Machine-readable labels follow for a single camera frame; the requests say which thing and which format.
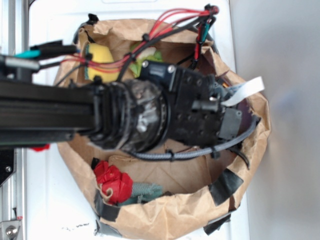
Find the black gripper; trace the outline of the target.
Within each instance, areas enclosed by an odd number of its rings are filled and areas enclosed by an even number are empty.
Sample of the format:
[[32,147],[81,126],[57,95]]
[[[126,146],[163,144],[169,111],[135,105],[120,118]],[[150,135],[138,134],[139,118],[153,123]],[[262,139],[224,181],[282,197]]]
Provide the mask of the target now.
[[232,94],[214,75],[145,60],[139,79],[155,84],[164,97],[167,107],[165,140],[206,148],[237,137],[242,112],[236,106],[223,105]]

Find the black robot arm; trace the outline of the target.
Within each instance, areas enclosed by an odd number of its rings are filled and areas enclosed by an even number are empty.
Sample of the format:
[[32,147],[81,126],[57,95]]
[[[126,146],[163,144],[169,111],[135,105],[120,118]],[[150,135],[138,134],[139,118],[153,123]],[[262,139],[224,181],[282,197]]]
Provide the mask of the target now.
[[243,113],[213,75],[144,60],[126,81],[67,88],[32,83],[38,61],[0,57],[0,145],[42,147],[76,134],[141,159],[167,139],[207,152],[238,143]]

